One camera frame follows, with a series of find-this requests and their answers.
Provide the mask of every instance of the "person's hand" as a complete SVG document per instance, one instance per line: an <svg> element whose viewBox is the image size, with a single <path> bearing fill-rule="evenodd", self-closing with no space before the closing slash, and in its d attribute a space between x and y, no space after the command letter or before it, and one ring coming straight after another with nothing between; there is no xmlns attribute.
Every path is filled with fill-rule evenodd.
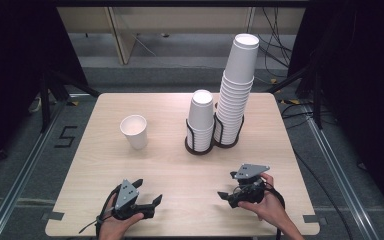
<svg viewBox="0 0 384 240"><path fill-rule="evenodd" d="M107 209L111 208L115 195L108 201ZM111 212L105 214L104 219L109 217ZM100 240L120 240L123 238L127 229L143 218L143 213L137 213L126 220L118 220L114 217L107 218L101 225L99 231Z"/></svg>
<svg viewBox="0 0 384 240"><path fill-rule="evenodd" d="M266 173L261 173L260 175L268 183L267 188L274 187L272 176ZM238 206L254 212L257 214L258 220L265 220L271 225L279 228L290 239L303 239L301 233L289 218L279 199L277 199L273 193L265 191L263 200L258 204L241 201L238 203Z"/></svg>

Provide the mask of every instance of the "stack of paper cups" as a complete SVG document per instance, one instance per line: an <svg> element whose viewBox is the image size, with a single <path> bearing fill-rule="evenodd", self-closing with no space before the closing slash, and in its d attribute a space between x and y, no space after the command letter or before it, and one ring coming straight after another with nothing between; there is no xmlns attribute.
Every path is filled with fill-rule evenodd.
<svg viewBox="0 0 384 240"><path fill-rule="evenodd" d="M192 152L206 152L211 148L214 130L213 116L213 95L207 90L195 91L186 121L186 144Z"/></svg>
<svg viewBox="0 0 384 240"><path fill-rule="evenodd" d="M243 123L246 103L254 80L259 40L250 34L236 35L223 73L217 103L215 141L235 144Z"/></svg>

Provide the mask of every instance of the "table top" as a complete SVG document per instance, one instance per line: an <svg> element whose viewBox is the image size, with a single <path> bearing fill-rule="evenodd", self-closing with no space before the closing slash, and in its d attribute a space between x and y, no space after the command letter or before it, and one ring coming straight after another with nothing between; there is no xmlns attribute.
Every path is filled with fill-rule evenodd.
<svg viewBox="0 0 384 240"><path fill-rule="evenodd" d="M214 147L208 154L190 154L184 145L185 119L192 93L106 93L95 105L67 174L54 212L62 220L48 221L50 236L80 236L95 220L107 196L123 179L143 179L137 204L163 194L153 219L132 226L126 237L262 236L276 229L254 213L232 209L217 192L231 192L230 177L242 163L268 165L286 211L304 235L319 232L315 215L276 101L269 93L251 93L239 142L229 149ZM213 93L215 102L218 93ZM134 150L119 129L128 115L148 121L148 145ZM92 225L82 236L94 236Z"/></svg>

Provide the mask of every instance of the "black wire cup holder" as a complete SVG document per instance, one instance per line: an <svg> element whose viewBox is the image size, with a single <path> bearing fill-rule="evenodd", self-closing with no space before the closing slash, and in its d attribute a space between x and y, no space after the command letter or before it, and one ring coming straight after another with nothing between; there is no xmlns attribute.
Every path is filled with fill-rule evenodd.
<svg viewBox="0 0 384 240"><path fill-rule="evenodd" d="M208 147L207 150L204 150L204 151L196 151L195 150L195 133L192 129L191 126L189 126L189 123L188 123L188 120L186 119L186 127L188 128L188 130L191 132L191 135L192 135L192 148L189 147L189 144L188 144L188 136L186 136L185 138L185 147L186 147L186 150L188 150L189 153L193 154L193 155L204 155L204 154L207 154L209 153L212 149L213 149L213 141L212 139L214 139L214 131L215 131L215 124L213 125L213 130L212 130L212 134L211 134L211 142L210 142L210 146Z"/></svg>
<svg viewBox="0 0 384 240"><path fill-rule="evenodd" d="M219 148L232 148L232 147L234 147L239 141L239 134L241 133L242 126L244 125L244 121L245 121L245 116L242 115L241 126L239 127L238 134L236 135L235 141L231 144L222 144L224 126L223 126L223 123L220 121L220 119L217 117L217 113L214 113L214 132L216 130L217 123L220 124L221 131L220 131L219 142L217 142L217 140L214 138L214 133L213 133L213 144Z"/></svg>

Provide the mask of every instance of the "metal rail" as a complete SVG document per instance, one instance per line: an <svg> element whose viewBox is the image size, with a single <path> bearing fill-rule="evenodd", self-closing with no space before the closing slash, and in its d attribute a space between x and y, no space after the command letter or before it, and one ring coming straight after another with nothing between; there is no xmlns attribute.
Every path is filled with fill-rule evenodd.
<svg viewBox="0 0 384 240"><path fill-rule="evenodd" d="M303 111L311 112L312 109L309 106L303 106ZM347 203L350 212L352 213L354 220L357 223L358 228L360 229L364 239L379 239L379 236L372 223L372 220L370 219L362 203L358 199L357 194L351 186L347 175L345 174L344 170L341 167L341 164L335 156L335 153L330 147L330 144L326 136L324 135L323 130L319 129L313 119L309 119L308 124L310 126L311 131L313 132L314 137L317 140L317 143L319 144L320 149L323 152L326 162L328 163L328 166L330 168L330 171L332 172L333 177L335 178L339 189L341 190L342 195L344 196L345 202Z"/></svg>
<svg viewBox="0 0 384 240"><path fill-rule="evenodd" d="M29 180L31 173L34 170L34 167L36 166L36 163L46 145L46 142L48 140L48 137L50 133L52 132L52 129L60 116L62 110L64 109L65 102L58 102L56 105L56 109L53 111L53 115L51 117L51 122L49 123L48 127L45 129L44 132L39 134L38 139L36 140L36 143L30 152L26 162L23 165L23 168L18 173L18 176L16 180L14 181L14 184L12 185L11 189L9 190L8 194L4 198L4 200L1 203L0 206L0 235L8 222L9 217L11 216L12 211L14 210L14 207L17 203L18 198L20 197L22 191L24 190L24 187L27 184L27 181Z"/></svg>

